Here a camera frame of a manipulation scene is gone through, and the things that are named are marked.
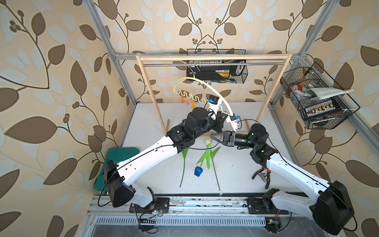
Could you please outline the white tulip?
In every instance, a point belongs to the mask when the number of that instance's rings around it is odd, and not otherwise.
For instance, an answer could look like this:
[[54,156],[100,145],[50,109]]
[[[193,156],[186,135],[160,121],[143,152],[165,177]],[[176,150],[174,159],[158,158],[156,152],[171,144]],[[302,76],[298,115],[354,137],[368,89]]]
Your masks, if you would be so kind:
[[183,183],[183,179],[184,179],[184,174],[185,174],[185,168],[186,168],[186,157],[187,157],[187,153],[188,153],[188,148],[184,149],[181,154],[182,154],[182,157],[183,157],[183,170],[182,170],[182,177],[181,177],[181,181],[180,181],[180,185],[179,185],[179,188],[182,187],[182,183]]
[[214,150],[212,150],[211,149],[212,148],[212,141],[209,138],[205,139],[205,144],[206,144],[206,148],[207,148],[207,150],[204,153],[206,166],[209,169],[210,165],[212,164],[213,170],[214,170],[214,173],[215,173],[215,178],[216,178],[217,186],[218,186],[218,189],[220,191],[221,187],[220,187],[220,183],[219,183],[219,179],[218,179],[218,175],[217,175],[217,171],[216,171],[216,166],[215,166],[215,161],[214,161],[215,157],[216,157],[216,155],[218,153],[218,151],[220,150],[220,147],[217,147]]

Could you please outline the blue tulip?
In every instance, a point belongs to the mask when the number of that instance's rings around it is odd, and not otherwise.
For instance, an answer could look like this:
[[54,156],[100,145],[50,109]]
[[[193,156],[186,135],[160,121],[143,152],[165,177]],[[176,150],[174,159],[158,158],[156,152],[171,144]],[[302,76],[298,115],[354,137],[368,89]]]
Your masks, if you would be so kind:
[[205,166],[207,169],[210,169],[211,167],[211,158],[213,157],[212,141],[206,139],[206,145],[206,150],[204,154],[201,156],[201,158],[198,160],[198,166],[196,166],[194,170],[194,175],[197,177],[200,177],[203,173],[203,166]]

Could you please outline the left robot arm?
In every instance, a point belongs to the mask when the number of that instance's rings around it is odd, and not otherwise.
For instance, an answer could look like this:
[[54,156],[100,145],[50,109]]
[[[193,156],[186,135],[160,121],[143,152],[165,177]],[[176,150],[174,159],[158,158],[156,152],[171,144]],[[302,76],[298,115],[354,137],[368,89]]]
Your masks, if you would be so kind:
[[135,181],[161,161],[190,149],[196,138],[214,130],[222,132],[228,115],[213,109],[194,108],[180,124],[171,128],[157,143],[141,153],[115,163],[105,163],[104,182],[112,206],[120,207],[132,202],[140,207],[154,206],[151,188],[139,187]]

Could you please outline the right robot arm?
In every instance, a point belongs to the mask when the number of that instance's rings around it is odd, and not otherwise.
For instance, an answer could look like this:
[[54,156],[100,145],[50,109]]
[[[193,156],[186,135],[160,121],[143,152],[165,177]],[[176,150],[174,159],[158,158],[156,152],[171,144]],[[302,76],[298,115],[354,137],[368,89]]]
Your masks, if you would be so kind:
[[346,187],[338,181],[331,183],[319,178],[281,156],[266,143],[269,134],[263,125],[252,125],[247,134],[223,131],[212,134],[211,138],[224,146],[250,148],[255,163],[279,174],[305,193],[301,197],[278,189],[269,190],[263,198],[276,209],[307,217],[331,235],[338,235],[355,218]]

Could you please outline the wooden clothes rack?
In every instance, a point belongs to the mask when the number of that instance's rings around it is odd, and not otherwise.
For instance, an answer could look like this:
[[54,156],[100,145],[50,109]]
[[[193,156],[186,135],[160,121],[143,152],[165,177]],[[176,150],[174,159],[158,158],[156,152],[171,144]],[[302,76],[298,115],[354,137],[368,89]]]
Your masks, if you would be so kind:
[[173,62],[173,61],[208,61],[208,60],[216,61],[216,60],[243,60],[243,59],[245,59],[247,61],[249,61],[249,60],[253,61],[252,63],[248,62],[247,63],[248,66],[250,66],[250,65],[262,66],[262,65],[268,64],[266,62],[267,60],[281,60],[282,61],[281,63],[276,63],[276,64],[281,65],[282,68],[280,69],[276,78],[273,80],[271,91],[267,94],[265,101],[264,101],[264,103],[260,109],[260,112],[258,113],[258,116],[256,118],[256,121],[260,122],[262,116],[264,115],[264,113],[266,111],[266,108],[269,105],[269,102],[271,101],[271,99],[274,96],[276,88],[279,85],[280,79],[283,76],[285,69],[288,67],[288,65],[292,59],[292,56],[293,56],[292,53],[287,53],[287,54],[245,54],[245,55],[242,55],[242,54],[214,54],[214,55],[211,55],[211,54],[208,54],[208,55],[207,54],[194,54],[194,55],[156,54],[156,55],[154,55],[154,54],[137,53],[136,54],[136,60],[137,60],[138,66],[141,69],[142,78],[147,83],[148,92],[150,93],[150,98],[151,98],[152,103],[154,105],[154,108],[156,110],[156,113],[157,113],[160,125],[162,127],[162,130],[164,133],[166,133],[168,131],[168,127],[166,126],[166,124],[163,121],[163,118],[162,118],[161,112],[159,110],[155,95],[154,95],[153,90],[152,90],[150,80],[148,78],[148,74],[145,70],[145,67],[148,67],[148,66],[149,67],[150,66],[152,66],[152,67],[157,66],[158,67],[159,65],[158,64],[157,65],[156,64],[152,64],[152,65],[149,64],[148,65],[148,64],[144,63],[145,61],[152,61],[152,62],[153,61],[171,61],[171,62]]

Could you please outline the black box in basket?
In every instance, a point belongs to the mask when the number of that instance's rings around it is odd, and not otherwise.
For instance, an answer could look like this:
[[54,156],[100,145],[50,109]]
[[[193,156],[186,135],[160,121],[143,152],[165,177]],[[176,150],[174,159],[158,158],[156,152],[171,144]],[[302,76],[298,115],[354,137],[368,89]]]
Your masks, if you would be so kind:
[[187,67],[187,76],[202,81],[227,81],[230,77],[230,66]]

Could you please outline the green tool case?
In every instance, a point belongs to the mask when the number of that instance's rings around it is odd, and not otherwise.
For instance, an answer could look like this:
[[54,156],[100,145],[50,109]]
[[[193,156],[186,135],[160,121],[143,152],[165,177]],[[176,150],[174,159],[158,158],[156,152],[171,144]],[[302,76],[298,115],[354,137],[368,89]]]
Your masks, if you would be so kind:
[[[105,163],[109,161],[114,161],[117,164],[129,158],[132,158],[133,156],[139,153],[140,153],[140,150],[136,147],[110,148],[108,149],[107,154],[105,156]],[[105,186],[105,182],[104,182],[104,166],[103,166],[94,183],[94,189],[97,191],[102,191],[104,186]]]

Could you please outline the white paper in basket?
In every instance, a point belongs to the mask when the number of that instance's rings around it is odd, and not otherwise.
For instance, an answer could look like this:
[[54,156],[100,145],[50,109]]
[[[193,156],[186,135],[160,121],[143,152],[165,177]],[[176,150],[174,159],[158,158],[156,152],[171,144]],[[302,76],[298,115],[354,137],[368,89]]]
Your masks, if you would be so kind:
[[354,89],[342,90],[331,87],[318,87],[310,88],[306,91],[306,94],[311,97],[317,97],[320,100],[328,99],[338,95],[344,95],[353,92]]

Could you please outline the orange handled pliers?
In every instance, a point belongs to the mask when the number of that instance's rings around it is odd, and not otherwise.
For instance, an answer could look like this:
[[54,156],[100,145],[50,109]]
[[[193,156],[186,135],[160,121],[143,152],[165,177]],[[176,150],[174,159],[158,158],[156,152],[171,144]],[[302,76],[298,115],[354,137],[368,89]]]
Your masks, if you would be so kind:
[[270,174],[271,174],[271,170],[265,167],[262,167],[261,169],[259,169],[253,174],[252,180],[254,180],[257,176],[259,176],[265,183],[265,189],[267,190],[270,185]]

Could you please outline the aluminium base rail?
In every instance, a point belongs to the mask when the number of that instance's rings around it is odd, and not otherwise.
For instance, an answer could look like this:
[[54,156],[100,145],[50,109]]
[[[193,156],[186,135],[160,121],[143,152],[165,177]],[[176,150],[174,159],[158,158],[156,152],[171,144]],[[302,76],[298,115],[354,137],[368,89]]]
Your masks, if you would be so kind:
[[[264,211],[262,199],[247,197],[216,196],[157,196],[157,210],[161,217],[167,216],[264,216],[285,217],[287,211]],[[95,215],[135,215],[134,204],[128,202],[113,207],[108,196],[94,196],[87,211]]]

